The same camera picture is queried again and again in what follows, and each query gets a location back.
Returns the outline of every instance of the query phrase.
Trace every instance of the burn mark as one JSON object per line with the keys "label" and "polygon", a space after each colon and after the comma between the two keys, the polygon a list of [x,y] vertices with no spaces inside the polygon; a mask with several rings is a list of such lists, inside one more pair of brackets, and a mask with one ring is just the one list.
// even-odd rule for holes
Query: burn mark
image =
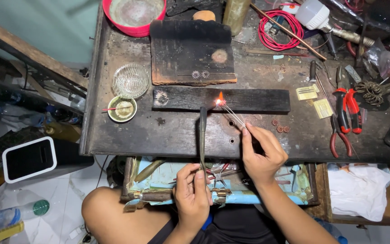
{"label": "burn mark", "polygon": [[228,59],[228,54],[223,49],[218,49],[211,55],[211,59],[215,63],[225,63]]}
{"label": "burn mark", "polygon": [[162,119],[161,117],[157,118],[156,121],[158,126],[166,124],[166,120]]}
{"label": "burn mark", "polygon": [[156,106],[164,106],[168,103],[169,98],[166,92],[161,90],[154,90],[154,105]]}

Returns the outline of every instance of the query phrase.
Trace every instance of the coiled red cable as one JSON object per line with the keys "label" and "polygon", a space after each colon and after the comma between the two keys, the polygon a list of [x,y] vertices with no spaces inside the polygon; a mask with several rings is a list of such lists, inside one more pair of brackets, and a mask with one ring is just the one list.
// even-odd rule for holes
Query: coiled red cable
{"label": "coiled red cable", "polygon": [[[282,11],[282,10],[271,10],[267,11],[266,14],[273,18],[276,16],[282,16],[290,25],[290,29],[293,33],[296,34],[299,38],[303,37],[303,28],[299,21],[290,13]],[[300,41],[296,38],[291,38],[290,42],[287,44],[277,43],[271,36],[269,36],[266,32],[264,32],[264,25],[267,24],[269,20],[266,17],[263,17],[260,20],[260,24],[258,25],[258,37],[260,38],[261,43],[264,46],[272,49],[274,51],[284,51],[286,49],[290,49],[299,45]]]}

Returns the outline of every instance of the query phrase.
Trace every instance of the white rag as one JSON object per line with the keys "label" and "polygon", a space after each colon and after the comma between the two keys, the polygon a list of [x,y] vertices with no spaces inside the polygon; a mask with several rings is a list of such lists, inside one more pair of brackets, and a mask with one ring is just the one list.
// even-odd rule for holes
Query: white rag
{"label": "white rag", "polygon": [[350,164],[349,170],[328,171],[332,213],[382,221],[390,174],[369,165]]}

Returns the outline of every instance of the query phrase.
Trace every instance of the red bowl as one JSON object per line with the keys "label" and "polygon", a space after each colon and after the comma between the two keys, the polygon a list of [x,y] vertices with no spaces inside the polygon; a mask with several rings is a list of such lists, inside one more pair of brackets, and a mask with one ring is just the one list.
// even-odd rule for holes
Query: red bowl
{"label": "red bowl", "polygon": [[[111,5],[112,0],[103,0],[103,11],[105,12],[108,19],[122,32],[129,36],[133,37],[144,37],[150,35],[150,24],[144,25],[144,26],[138,26],[138,27],[130,27],[130,26],[123,26],[111,19],[111,15],[109,14],[109,6]],[[156,18],[159,20],[162,20],[165,17],[166,12],[166,0],[163,0],[163,9],[160,15]]]}

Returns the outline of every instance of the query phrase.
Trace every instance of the copper rod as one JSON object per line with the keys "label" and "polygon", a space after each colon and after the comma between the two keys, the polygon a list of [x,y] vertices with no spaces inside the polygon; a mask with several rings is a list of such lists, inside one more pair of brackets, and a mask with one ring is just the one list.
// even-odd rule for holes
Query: copper rod
{"label": "copper rod", "polygon": [[323,55],[321,55],[320,53],[318,53],[314,48],[312,48],[309,44],[307,44],[305,41],[303,41],[302,39],[300,39],[298,36],[296,36],[296,34],[294,34],[293,32],[291,32],[290,30],[288,30],[287,28],[285,28],[284,26],[282,26],[281,24],[279,24],[278,22],[276,22],[274,19],[272,19],[271,17],[269,17],[266,13],[264,13],[263,11],[261,11],[259,8],[257,8],[257,6],[255,6],[255,4],[251,3],[251,7],[259,12],[260,14],[262,14],[264,17],[266,17],[267,19],[269,19],[270,21],[272,21],[274,24],[278,25],[283,31],[285,31],[287,34],[289,34],[290,36],[296,38],[297,40],[299,40],[304,46],[306,46],[309,50],[311,50],[313,53],[315,53],[319,58],[321,58],[321,60],[325,61],[327,60],[327,58],[325,58]]}

